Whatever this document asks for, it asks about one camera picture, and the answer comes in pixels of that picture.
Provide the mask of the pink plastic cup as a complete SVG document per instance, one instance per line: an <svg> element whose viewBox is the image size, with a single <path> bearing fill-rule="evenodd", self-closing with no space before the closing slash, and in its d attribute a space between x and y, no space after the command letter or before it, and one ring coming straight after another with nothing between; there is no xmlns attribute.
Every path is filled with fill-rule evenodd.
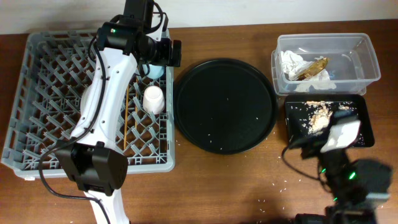
<svg viewBox="0 0 398 224"><path fill-rule="evenodd" d="M161 114L165 108L165 98L162 89L158 86L148 86L144 92L142 105L147 113Z"/></svg>

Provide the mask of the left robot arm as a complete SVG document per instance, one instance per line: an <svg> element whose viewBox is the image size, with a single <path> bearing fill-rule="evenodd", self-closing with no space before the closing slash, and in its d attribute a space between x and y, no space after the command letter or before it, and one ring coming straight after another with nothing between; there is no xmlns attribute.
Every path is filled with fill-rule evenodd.
<svg viewBox="0 0 398 224"><path fill-rule="evenodd" d="M154 1L127 1L122 14L105 22L90 42L95 74L69 140L52 153L67 177L91 203L98 223L128 223L121 188L128 159L116 150L116 133L134 75L153 80L181 62L181 42L170 38L168 17Z"/></svg>

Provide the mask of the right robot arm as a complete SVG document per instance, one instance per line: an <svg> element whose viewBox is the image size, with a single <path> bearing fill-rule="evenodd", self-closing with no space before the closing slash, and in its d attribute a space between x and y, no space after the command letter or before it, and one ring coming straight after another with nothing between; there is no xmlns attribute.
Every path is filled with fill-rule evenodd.
<svg viewBox="0 0 398 224"><path fill-rule="evenodd" d="M294 223L377 223L377 207L390 198L392 167L377 159L349 160L360 127L355 116L333 118L320 134L289 141L288 149L301 149L303 159L317 158L316 180L334 197L324 215L298 213Z"/></svg>

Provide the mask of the food scraps pile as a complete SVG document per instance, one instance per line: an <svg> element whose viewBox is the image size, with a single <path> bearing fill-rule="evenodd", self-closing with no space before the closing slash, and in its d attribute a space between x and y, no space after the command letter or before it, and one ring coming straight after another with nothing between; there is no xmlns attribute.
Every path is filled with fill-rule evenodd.
<svg viewBox="0 0 398 224"><path fill-rule="evenodd" d="M326 128L331 120L334 110L350 110L348 105L335 103L332 101L306 101L305 104L309 109L314 109L308 117L308 134L320 134L321 130Z"/></svg>

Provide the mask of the white paper napkin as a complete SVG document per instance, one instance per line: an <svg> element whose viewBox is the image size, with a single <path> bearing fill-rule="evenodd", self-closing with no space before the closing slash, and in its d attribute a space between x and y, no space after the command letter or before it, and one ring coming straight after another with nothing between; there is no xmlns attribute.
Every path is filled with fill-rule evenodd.
<svg viewBox="0 0 398 224"><path fill-rule="evenodd" d="M313 62L321 58L325 58L323 56L319 56L318 58L315 58L315 61L309 62L305 61L302 56L295 54L290 50L287 50L285 52L281 51L280 56L282 70L285 74L288 75L290 81L293 81L298 73L308 68ZM331 82L330 75L327 72L326 68L314 77L309 78L308 80L302 80L300 82L301 84L298 84L294 90L299 93L309 93L312 90L336 89L336 84Z"/></svg>

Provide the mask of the gold foil wrapper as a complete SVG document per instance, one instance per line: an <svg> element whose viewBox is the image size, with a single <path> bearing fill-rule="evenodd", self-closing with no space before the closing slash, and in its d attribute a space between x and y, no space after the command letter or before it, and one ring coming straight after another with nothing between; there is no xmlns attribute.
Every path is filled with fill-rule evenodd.
<svg viewBox="0 0 398 224"><path fill-rule="evenodd" d="M326 68L328 65L329 58L321 58L315 62L313 62L308 68L302 70L298 75L293 79L293 81L302 81L308 80L309 78L314 77L322 70Z"/></svg>

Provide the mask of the white ceramic plate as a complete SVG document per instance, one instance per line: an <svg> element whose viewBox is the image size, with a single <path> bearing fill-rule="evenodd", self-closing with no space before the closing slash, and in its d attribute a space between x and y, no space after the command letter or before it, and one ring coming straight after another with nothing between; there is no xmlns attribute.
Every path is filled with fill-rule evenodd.
<svg viewBox="0 0 398 224"><path fill-rule="evenodd" d="M82 96L81 96L81 101L80 101L80 113L81 113L81 118L82 118L82 119L85 119L85 118L86 118L86 116L85 116L85 111L86 111L87 108L90 107L90 104L91 104L90 101L89 101L90 91L91 91L91 85L88 86L88 87L84 90L84 92L83 92L83 94L82 94Z"/></svg>

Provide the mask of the blue plastic cup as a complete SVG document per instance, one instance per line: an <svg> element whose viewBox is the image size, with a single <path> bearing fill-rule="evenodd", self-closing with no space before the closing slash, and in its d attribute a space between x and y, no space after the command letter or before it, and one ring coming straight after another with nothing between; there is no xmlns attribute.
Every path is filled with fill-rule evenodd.
<svg viewBox="0 0 398 224"><path fill-rule="evenodd" d="M144 64L142 66L144 75L150 79L158 79L165 73L165 67L151 64Z"/></svg>

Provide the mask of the wooden chopstick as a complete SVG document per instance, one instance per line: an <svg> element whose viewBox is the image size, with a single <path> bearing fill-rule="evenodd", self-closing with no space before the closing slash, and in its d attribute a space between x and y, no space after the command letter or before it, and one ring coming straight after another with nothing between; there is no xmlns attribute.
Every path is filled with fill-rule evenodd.
<svg viewBox="0 0 398 224"><path fill-rule="evenodd" d="M125 99L125 112L124 112L124 150L127 149L127 128L128 128L128 108L129 108L129 85L126 88L126 99Z"/></svg>
<svg viewBox="0 0 398 224"><path fill-rule="evenodd" d="M133 83L133 87L134 87L134 98L133 98L133 102L134 102L134 112L135 115L138 116L137 114L137 110L139 109L139 99L137 98L139 96L139 86L137 85L137 77L135 76L134 78L134 83ZM134 118L134 128L137 128L137 121L139 120L138 118Z"/></svg>

